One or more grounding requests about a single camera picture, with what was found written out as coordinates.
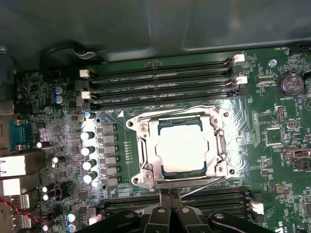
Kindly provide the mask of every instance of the green circuit board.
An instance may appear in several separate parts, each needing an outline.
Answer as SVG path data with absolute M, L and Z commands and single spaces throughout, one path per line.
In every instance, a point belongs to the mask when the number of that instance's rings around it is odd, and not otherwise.
M 131 184 L 131 177 L 139 172 L 136 133 L 126 127 L 127 120 L 144 112 L 188 108 L 196 105 L 215 105 L 230 112 L 224 132 L 228 160 L 237 168 L 238 174 L 223 186 L 246 186 L 262 193 L 264 222 L 260 223 L 276 232 L 294 233 L 304 228 L 311 231 L 311 168 L 309 160 L 303 169 L 293 165 L 284 155 L 285 148 L 311 148 L 311 82 L 304 80 L 304 91 L 287 97 L 278 91 L 277 81 L 287 72 L 309 71 L 311 53 L 290 54 L 287 47 L 268 48 L 228 53 L 199 54 L 182 57 L 129 61 L 87 67 L 93 73 L 108 73 L 121 70 L 142 69 L 150 64 L 175 66 L 211 61 L 222 61 L 236 54 L 244 54 L 245 61 L 239 63 L 248 77 L 247 93 L 218 100 L 191 101 L 146 106 L 125 106 L 96 111 L 92 127 L 113 125 L 115 129 L 107 135 L 115 135 L 119 158 L 118 185 L 88 185 L 83 181 L 86 174 L 82 163 L 80 133 L 85 127 L 81 98 L 79 69 L 56 70 L 44 80 L 38 72 L 18 74 L 17 84 L 27 89 L 26 103 L 31 120 L 33 143 L 38 140 L 51 141 L 52 147 L 45 150 L 47 167 L 41 171 L 42 184 L 71 181 L 71 196 L 61 202 L 62 214 L 52 232 L 66 232 L 66 215 L 79 210 L 80 226 L 88 224 L 88 208 L 106 198 L 143 196 L 154 194 L 146 188 Z M 277 60 L 271 67 L 269 61 Z M 55 103 L 56 86 L 66 90 L 65 104 Z M 39 129 L 44 122 L 45 129 Z M 67 160 L 57 168 L 51 166 L 53 156 L 66 155 Z M 105 179 L 105 170 L 101 170 Z M 52 202 L 41 203 L 42 214 Z

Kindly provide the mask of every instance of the ram slot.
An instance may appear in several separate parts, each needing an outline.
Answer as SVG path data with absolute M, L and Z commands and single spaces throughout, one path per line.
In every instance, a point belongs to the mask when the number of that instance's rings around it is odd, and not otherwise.
M 158 86 L 154 85 L 149 88 L 146 86 L 138 86 L 135 87 L 134 90 L 121 91 L 121 92 L 108 92 L 103 93 L 101 91 L 94 92 L 98 99 L 97 101 L 106 100 L 109 98 L 117 99 L 117 98 L 129 98 L 135 96 L 144 96 L 144 95 L 164 95 L 164 94 L 173 94 L 180 93 L 185 91 L 201 91 L 201 90 L 210 90 L 217 88 L 229 88 L 232 87 L 234 81 L 228 80 L 226 82 L 218 82 L 218 83 L 204 83 L 203 81 L 197 83 L 190 83 L 185 85 L 184 83 L 174 83 L 175 86 Z
M 96 101 L 93 100 L 90 104 L 93 104 L 94 110 L 95 109 L 102 109 L 108 110 L 113 108 L 127 108 L 127 107 L 140 107 L 140 106 L 148 106 L 148 105 L 163 105 L 163 104 L 173 104 L 173 103 L 183 103 L 187 101 L 206 101 L 206 100 L 220 100 L 220 99 L 228 99 L 235 96 L 238 96 L 239 92 L 237 90 L 220 90 L 219 92 L 215 93 L 203 93 L 203 94 L 193 94 L 183 96 L 177 95 L 176 97 L 166 97 L 166 98 L 159 98 L 155 97 L 146 100 L 138 99 L 138 100 L 111 100 L 111 102 L 103 102 L 103 101 Z
M 200 71 L 209 68 L 228 68 L 231 67 L 232 59 L 227 58 L 224 61 L 196 63 L 187 65 L 163 66 L 163 67 L 148 67 L 143 69 L 123 70 L 108 73 L 91 73 L 93 79 L 99 78 L 122 78 L 131 76 L 144 76 L 149 74 L 172 73 L 172 72 L 188 72 Z
M 103 79 L 96 80 L 90 83 L 90 87 L 93 90 L 98 90 L 102 88 L 122 88 L 132 85 L 152 85 L 159 83 L 168 83 L 168 82 L 181 82 L 181 81 L 191 81 L 198 79 L 221 79 L 230 77 L 232 75 L 232 69 L 226 71 L 212 70 L 207 73 L 200 74 L 188 74 L 188 75 L 148 75 L 142 77 L 132 77 L 132 78 L 123 78 L 123 79 Z

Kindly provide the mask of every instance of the screw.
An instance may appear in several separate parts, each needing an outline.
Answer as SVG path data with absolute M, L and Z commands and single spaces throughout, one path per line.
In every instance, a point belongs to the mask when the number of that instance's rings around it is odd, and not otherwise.
M 139 126 L 139 130 L 140 130 L 141 132 L 147 132 L 147 131 L 148 131 L 148 125 L 147 125 L 147 124 L 141 124 L 141 125 Z
M 218 123 L 218 119 L 217 119 L 217 118 L 213 118 L 212 122 L 213 122 L 214 124 L 217 124 L 217 123 Z
M 222 214 L 215 214 L 215 217 L 218 218 L 218 219 L 223 219 L 224 216 Z
M 183 213 L 189 213 L 189 212 L 190 212 L 190 209 L 188 209 L 188 208 L 182 208 L 182 209 L 181 209 L 181 212 L 183 212 Z
M 145 179 L 146 179 L 147 181 L 150 181 L 150 180 L 152 179 L 152 177 L 153 177 L 152 172 L 146 171 L 146 173 L 145 173 Z
M 273 68 L 277 66 L 277 60 L 276 59 L 271 59 L 268 63 L 268 65 Z
M 126 215 L 125 217 L 126 217 L 126 218 L 132 218 L 132 217 L 134 217 L 134 215 L 133 215 L 133 214 L 128 214 L 128 215 Z

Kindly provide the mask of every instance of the red and black wire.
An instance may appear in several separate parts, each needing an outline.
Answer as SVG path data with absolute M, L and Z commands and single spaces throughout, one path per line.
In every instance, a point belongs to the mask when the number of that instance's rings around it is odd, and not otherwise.
M 29 218 L 35 222 L 46 222 L 46 221 L 48 221 L 47 219 L 40 219 L 40 218 L 36 218 L 36 217 L 31 216 L 26 211 L 19 209 L 18 207 L 14 206 L 12 203 L 10 203 L 9 201 L 7 201 L 3 198 L 0 198 L 0 202 L 3 202 L 6 206 L 10 206 L 12 209 L 14 209 L 16 211 L 17 214 L 25 215 L 27 218 Z

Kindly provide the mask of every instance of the integrated circuit chip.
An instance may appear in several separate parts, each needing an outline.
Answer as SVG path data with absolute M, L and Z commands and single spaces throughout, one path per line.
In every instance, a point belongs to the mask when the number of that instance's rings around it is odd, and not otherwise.
M 87 199 L 87 196 L 88 196 L 87 192 L 79 192 L 79 197 L 81 199 L 85 200 Z
M 73 153 L 73 154 L 79 153 L 79 147 L 78 146 L 71 146 L 71 153 Z
M 272 185 L 267 185 L 267 193 L 273 193 Z
M 284 193 L 284 186 L 281 184 L 276 185 L 276 193 Z
M 311 216 L 311 204 L 306 204 L 306 215 Z
M 45 122 L 44 121 L 38 121 L 37 122 L 37 128 L 38 129 L 45 129 Z
M 265 130 L 265 134 L 267 146 L 281 145 L 283 143 L 283 134 L 280 127 L 268 128 Z
M 59 125 L 54 126 L 52 131 L 53 131 L 53 133 L 60 133 L 60 126 Z
M 60 177 L 60 178 L 66 178 L 66 172 L 65 172 L 65 171 L 61 171 L 61 172 L 59 173 L 59 177 Z

